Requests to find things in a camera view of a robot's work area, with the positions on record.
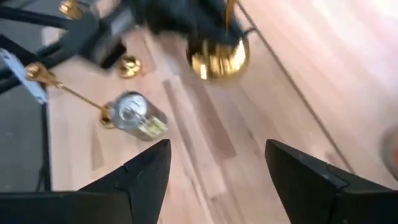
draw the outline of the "metal can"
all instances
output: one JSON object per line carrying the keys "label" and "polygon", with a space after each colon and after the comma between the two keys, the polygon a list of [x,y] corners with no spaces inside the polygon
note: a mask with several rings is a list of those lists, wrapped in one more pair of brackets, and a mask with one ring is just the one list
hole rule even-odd
{"label": "metal can", "polygon": [[124,92],[109,107],[113,125],[140,140],[154,140],[167,130],[166,115],[138,92]]}

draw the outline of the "black metal frame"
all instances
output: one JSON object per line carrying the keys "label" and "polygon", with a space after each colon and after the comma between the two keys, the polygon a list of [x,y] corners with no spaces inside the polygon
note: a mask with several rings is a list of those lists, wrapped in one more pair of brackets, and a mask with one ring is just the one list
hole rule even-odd
{"label": "black metal frame", "polygon": [[[61,29],[67,29],[71,20],[62,17],[50,16],[36,12],[14,9],[11,7],[0,7],[0,19],[11,21],[26,22],[42,26],[50,26]],[[25,66],[32,62],[42,62],[47,68],[52,68],[72,55],[63,51],[59,42],[45,47],[35,54],[21,47],[19,44],[0,34],[0,48],[8,50],[14,54]],[[20,81],[8,68],[0,70],[0,94],[20,85]],[[49,159],[49,134],[47,121],[47,104],[41,107],[42,136],[43,136],[43,166],[40,169],[39,183],[37,190],[44,185],[44,190],[51,190],[50,159]]]}

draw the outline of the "can label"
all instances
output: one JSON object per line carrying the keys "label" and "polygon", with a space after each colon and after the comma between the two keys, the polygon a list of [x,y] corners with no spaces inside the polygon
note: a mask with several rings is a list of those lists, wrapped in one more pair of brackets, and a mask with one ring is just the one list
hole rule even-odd
{"label": "can label", "polygon": [[161,122],[159,119],[153,116],[144,121],[144,123],[140,125],[138,129],[140,129],[143,133],[147,134],[151,138],[156,138],[167,130],[167,126],[165,123]]}

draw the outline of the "gold rod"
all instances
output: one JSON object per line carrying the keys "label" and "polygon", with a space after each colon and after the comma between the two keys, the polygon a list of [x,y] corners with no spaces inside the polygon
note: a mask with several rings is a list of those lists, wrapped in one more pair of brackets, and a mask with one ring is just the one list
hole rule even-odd
{"label": "gold rod", "polygon": [[228,34],[229,24],[234,12],[234,5],[236,0],[227,0],[225,9],[225,32]]}
{"label": "gold rod", "polygon": [[61,84],[61,83],[59,83],[58,85],[59,85],[59,88],[60,88],[60,89],[63,89],[63,90],[65,90],[65,91],[67,91],[68,93],[70,93],[70,94],[74,95],[75,97],[77,97],[77,98],[83,100],[84,102],[90,104],[91,106],[94,106],[94,107],[96,107],[96,108],[98,108],[98,109],[100,109],[100,110],[103,110],[103,107],[102,107],[102,106],[100,106],[100,105],[98,105],[98,104],[92,102],[91,100],[85,98],[84,96],[81,96],[79,93],[77,93],[77,92],[75,92],[75,91],[69,89],[69,88],[66,87],[65,85],[63,85],[63,84]]}

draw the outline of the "wooden surface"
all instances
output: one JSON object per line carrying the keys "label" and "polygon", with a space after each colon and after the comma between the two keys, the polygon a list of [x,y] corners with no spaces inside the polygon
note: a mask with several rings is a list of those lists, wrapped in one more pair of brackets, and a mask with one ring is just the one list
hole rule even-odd
{"label": "wooden surface", "polygon": [[[331,6],[325,8],[342,9],[342,2],[327,3]],[[383,30],[386,35],[368,39],[363,33],[354,35],[353,28],[345,30],[350,23],[337,17],[341,35],[349,32],[347,39],[356,37],[348,45],[347,39],[335,34],[336,27],[322,23],[325,17],[315,3],[326,1],[308,2],[309,8],[293,0],[243,1],[354,171],[394,187],[377,157],[376,142],[394,123],[389,123],[395,112],[392,87],[398,82],[382,82],[393,80],[393,72],[371,60],[376,53],[383,61],[392,58],[386,53],[389,49],[379,48],[383,37],[394,46],[392,34],[376,20],[367,33]],[[363,19],[370,12],[382,18],[364,6],[350,3],[362,9],[358,15]],[[354,22],[350,13],[338,11]],[[241,12],[238,16],[250,27]],[[55,30],[45,33],[47,40],[57,36]],[[135,90],[167,115],[169,130],[163,138],[171,139],[172,166],[160,223],[288,223],[264,159],[266,139],[280,140],[347,169],[257,34],[249,37],[252,60],[247,74],[228,86],[197,80],[184,58],[185,41],[177,36],[154,37],[140,29],[127,35],[125,42],[128,52],[144,64],[144,73],[132,80],[122,80],[80,58],[52,71],[66,86],[98,103]],[[370,67],[384,73],[375,75]],[[103,129],[98,111],[67,93],[51,88],[49,95],[54,190],[79,189],[155,143]]]}
{"label": "wooden surface", "polygon": [[354,171],[398,189],[379,156],[398,124],[397,1],[241,2]]}

